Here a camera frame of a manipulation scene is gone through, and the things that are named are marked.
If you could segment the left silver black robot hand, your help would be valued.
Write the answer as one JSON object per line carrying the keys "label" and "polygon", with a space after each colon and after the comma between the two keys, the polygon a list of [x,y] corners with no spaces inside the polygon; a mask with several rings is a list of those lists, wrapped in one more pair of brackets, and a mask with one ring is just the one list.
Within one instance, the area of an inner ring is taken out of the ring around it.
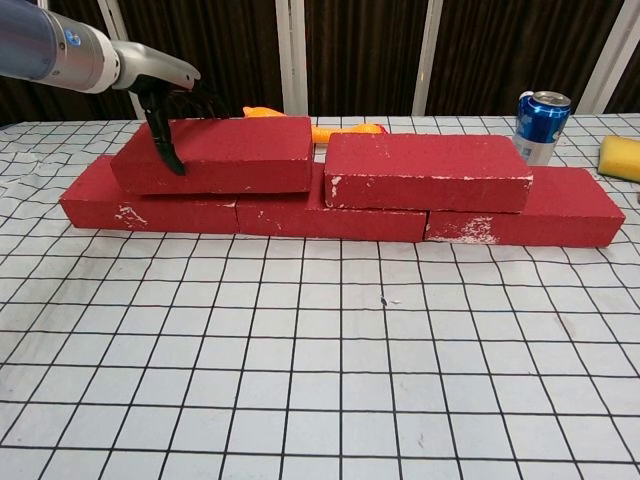
{"label": "left silver black robot hand", "polygon": [[120,76],[113,87],[137,96],[161,160],[172,173],[183,176],[185,167],[172,143],[166,100],[183,95],[214,118],[230,116],[226,102],[184,60],[136,42],[116,41],[113,47],[121,61]]}

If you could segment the red brick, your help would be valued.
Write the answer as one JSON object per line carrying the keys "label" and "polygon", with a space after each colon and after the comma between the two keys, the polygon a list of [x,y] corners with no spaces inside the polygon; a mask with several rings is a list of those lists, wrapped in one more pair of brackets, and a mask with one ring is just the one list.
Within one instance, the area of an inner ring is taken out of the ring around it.
{"label": "red brick", "polygon": [[143,232],[233,234],[239,231],[233,195],[148,195],[122,190],[110,155],[101,155],[61,195],[77,228]]}
{"label": "red brick", "polygon": [[111,159],[119,186],[132,194],[306,192],[312,177],[307,117],[181,119],[170,122],[185,174],[161,160],[144,124]]}
{"label": "red brick", "polygon": [[334,208],[519,213],[533,172],[501,135],[344,133],[324,184]]}
{"label": "red brick", "polygon": [[425,211],[327,207],[322,163],[313,166],[308,192],[243,195],[236,216],[244,234],[388,242],[422,241],[428,220]]}
{"label": "red brick", "polygon": [[437,211],[424,238],[451,243],[606,247],[625,215],[594,177],[575,167],[538,166],[524,210],[511,213]]}

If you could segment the dark brown curtain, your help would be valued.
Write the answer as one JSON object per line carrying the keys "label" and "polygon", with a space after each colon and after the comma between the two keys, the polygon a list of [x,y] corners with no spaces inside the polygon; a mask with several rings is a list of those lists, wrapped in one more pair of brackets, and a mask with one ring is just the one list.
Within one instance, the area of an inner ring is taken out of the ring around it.
{"label": "dark brown curtain", "polygon": [[[511,115],[525,90],[579,100],[625,0],[304,0],[320,116],[411,112],[427,11],[441,9],[425,115]],[[275,0],[118,0],[130,39],[182,58],[234,114],[283,104]]]}

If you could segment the yellow rubber chicken toy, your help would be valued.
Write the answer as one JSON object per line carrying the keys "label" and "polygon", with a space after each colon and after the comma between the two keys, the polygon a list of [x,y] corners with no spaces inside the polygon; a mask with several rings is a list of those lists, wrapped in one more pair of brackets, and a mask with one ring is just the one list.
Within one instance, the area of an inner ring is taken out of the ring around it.
{"label": "yellow rubber chicken toy", "polygon": [[[268,107],[243,107],[245,118],[285,117],[286,114]],[[361,134],[387,134],[387,130],[380,124],[361,123],[351,127],[318,127],[311,126],[312,141],[314,144],[328,144],[333,134],[361,133]]]}

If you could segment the white black grid tablecloth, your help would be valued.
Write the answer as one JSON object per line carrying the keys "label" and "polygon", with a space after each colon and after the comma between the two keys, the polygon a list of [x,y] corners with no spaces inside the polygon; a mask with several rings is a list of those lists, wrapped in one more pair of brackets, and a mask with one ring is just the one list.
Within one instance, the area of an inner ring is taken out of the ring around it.
{"label": "white black grid tablecloth", "polygon": [[640,185],[604,249],[74,228],[136,128],[0,127],[0,480],[640,480]]}

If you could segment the blue drink can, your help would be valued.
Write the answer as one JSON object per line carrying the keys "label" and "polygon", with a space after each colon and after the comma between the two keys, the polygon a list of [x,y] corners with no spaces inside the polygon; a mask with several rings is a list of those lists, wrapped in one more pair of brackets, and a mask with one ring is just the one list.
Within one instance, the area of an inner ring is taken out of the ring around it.
{"label": "blue drink can", "polygon": [[554,91],[525,91],[517,105],[513,143],[529,166],[546,166],[571,114],[571,99]]}

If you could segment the yellow sponge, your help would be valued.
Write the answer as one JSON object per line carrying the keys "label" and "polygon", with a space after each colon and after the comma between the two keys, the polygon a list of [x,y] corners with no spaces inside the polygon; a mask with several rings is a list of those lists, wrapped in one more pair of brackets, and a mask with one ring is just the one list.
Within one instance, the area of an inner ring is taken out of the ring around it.
{"label": "yellow sponge", "polygon": [[598,173],[640,183],[640,140],[606,136],[600,145]]}

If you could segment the white metal frame post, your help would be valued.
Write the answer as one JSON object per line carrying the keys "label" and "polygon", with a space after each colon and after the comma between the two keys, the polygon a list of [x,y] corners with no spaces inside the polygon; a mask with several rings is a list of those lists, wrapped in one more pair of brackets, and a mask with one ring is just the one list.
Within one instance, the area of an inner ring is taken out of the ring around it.
{"label": "white metal frame post", "polygon": [[575,114],[604,112],[639,42],[640,0],[624,0]]}
{"label": "white metal frame post", "polygon": [[444,0],[428,0],[413,95],[412,116],[422,116],[426,111],[443,5]]}
{"label": "white metal frame post", "polygon": [[284,112],[308,115],[304,0],[274,0]]}
{"label": "white metal frame post", "polygon": [[[129,41],[129,35],[118,0],[96,0],[111,40]],[[137,119],[146,120],[138,97],[129,93]]]}

